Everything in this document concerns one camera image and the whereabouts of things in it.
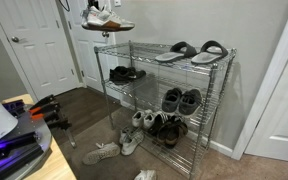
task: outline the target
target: door knob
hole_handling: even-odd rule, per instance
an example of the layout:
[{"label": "door knob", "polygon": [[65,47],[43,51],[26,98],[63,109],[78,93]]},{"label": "door knob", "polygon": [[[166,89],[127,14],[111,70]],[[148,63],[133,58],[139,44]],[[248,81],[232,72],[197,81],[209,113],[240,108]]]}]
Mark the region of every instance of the door knob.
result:
[{"label": "door knob", "polygon": [[18,39],[18,37],[14,37],[14,36],[12,37],[12,41],[13,41],[13,42],[16,42],[16,43],[20,42],[20,40]]}]

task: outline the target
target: shelf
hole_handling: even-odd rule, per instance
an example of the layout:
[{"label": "shelf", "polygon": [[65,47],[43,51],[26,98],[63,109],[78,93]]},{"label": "shelf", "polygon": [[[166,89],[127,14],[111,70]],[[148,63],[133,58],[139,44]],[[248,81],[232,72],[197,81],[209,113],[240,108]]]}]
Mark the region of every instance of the shelf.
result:
[{"label": "shelf", "polygon": [[[133,55],[130,55],[130,44],[132,47]],[[191,64],[191,59],[186,58],[172,63],[160,63],[155,60],[155,57],[169,52],[171,45],[162,44],[147,44],[147,43],[122,43],[111,46],[99,47],[98,52],[102,54],[108,54],[112,56],[122,57],[122,58],[132,58],[132,60],[156,64],[160,66],[171,67],[174,69],[199,73],[203,75],[209,75],[212,65],[193,65]],[[217,70],[222,70],[230,59],[234,58],[236,54],[236,49],[228,49],[228,56],[217,62]]]},{"label": "shelf", "polygon": [[[120,92],[127,97],[136,99],[137,103],[143,103],[144,105],[147,105],[148,108],[154,111],[161,110],[161,104],[164,94],[168,90],[173,89],[174,87],[179,87],[183,92],[184,90],[197,88],[200,90],[204,99],[207,92],[207,89],[193,87],[189,84],[157,77],[153,74],[147,74],[145,77],[125,85],[115,85],[113,82],[105,80],[105,86],[117,92]],[[211,119],[219,103],[219,93],[213,91],[208,99],[209,103],[207,104],[209,105],[209,109],[206,119],[204,121],[202,121],[203,106],[200,107],[199,110],[191,117],[185,118],[185,121],[191,131],[197,132],[198,127],[196,126],[199,126],[201,123],[207,124],[208,121]]]},{"label": "shelf", "polygon": [[[132,113],[124,112],[119,114],[116,117],[117,127],[122,129],[131,125],[130,119],[133,113],[132,111]],[[206,152],[206,148],[202,145],[196,146],[197,136],[186,135],[181,138],[173,149],[168,149],[164,145],[160,145],[155,137],[145,131],[144,133],[145,138],[140,143],[140,146],[187,178],[189,178],[193,167],[194,153],[198,153],[198,158],[194,162],[199,163]]]}]

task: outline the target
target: floor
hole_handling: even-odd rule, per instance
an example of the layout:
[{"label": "floor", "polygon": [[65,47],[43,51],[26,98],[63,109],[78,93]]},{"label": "floor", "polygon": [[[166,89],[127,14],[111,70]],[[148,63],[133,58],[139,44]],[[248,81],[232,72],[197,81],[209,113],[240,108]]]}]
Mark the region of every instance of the floor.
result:
[{"label": "floor", "polygon": [[[141,147],[130,156],[118,155],[86,166],[83,156],[95,150],[95,143],[118,142],[118,130],[112,131],[103,95],[89,89],[76,89],[57,97],[73,124],[77,141],[73,149],[63,133],[55,133],[56,141],[78,179],[133,179],[141,169],[155,169],[158,179],[185,179],[180,173],[155,158]],[[127,119],[132,111],[110,101],[114,119]],[[198,179],[288,179],[288,162],[243,155],[233,160],[212,149],[199,167]]]}]

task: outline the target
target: door hinge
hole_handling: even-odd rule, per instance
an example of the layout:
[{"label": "door hinge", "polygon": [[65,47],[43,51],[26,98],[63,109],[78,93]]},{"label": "door hinge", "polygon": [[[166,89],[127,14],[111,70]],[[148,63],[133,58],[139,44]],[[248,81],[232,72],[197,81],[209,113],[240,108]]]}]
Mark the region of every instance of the door hinge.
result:
[{"label": "door hinge", "polygon": [[72,29],[71,22],[70,22],[70,21],[67,21],[67,23],[68,23],[68,27],[69,27],[70,29]]},{"label": "door hinge", "polygon": [[58,21],[57,21],[57,20],[55,20],[55,21],[56,21],[56,25],[57,25],[57,27],[60,28],[60,25],[58,24]]}]

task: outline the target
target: cable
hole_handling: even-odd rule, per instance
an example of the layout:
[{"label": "cable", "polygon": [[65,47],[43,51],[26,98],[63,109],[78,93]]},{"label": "cable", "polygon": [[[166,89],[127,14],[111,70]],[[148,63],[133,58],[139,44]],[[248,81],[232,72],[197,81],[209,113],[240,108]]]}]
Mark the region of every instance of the cable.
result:
[{"label": "cable", "polygon": [[61,5],[62,5],[62,7],[67,11],[67,12],[70,12],[70,5],[68,4],[68,2],[67,2],[67,0],[66,0],[66,6],[67,6],[67,8],[64,6],[64,4],[62,3],[62,0],[58,0],[60,3],[61,3]]}]

